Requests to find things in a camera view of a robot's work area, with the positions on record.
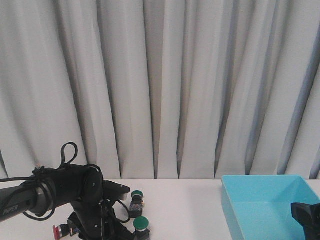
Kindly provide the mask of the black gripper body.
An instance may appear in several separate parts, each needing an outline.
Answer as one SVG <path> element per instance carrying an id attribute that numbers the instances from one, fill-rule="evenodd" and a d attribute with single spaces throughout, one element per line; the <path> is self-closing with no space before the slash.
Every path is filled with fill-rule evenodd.
<path id="1" fill-rule="evenodd" d="M 292 217 L 303 227 L 306 240 L 320 239 L 320 204 L 291 203 Z"/>
<path id="2" fill-rule="evenodd" d="M 86 240 L 135 240 L 137 236 L 130 232 L 117 218 L 114 201 L 102 200 L 92 206 L 80 200 L 71 202 L 77 216 L 81 235 Z"/>

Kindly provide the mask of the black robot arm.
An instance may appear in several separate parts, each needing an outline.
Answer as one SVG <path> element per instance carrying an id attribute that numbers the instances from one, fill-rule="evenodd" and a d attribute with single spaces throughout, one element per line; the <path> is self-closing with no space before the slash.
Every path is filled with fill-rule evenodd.
<path id="1" fill-rule="evenodd" d="M 96 165 L 63 164 L 58 169 L 41 167 L 22 183 L 0 191 L 0 220 L 23 214 L 35 221 L 46 221 L 56 208 L 71 204 L 68 222 L 57 227 L 55 238 L 76 232 L 83 240 L 136 240 L 117 219 L 114 204 L 130 188 L 104 180 Z"/>

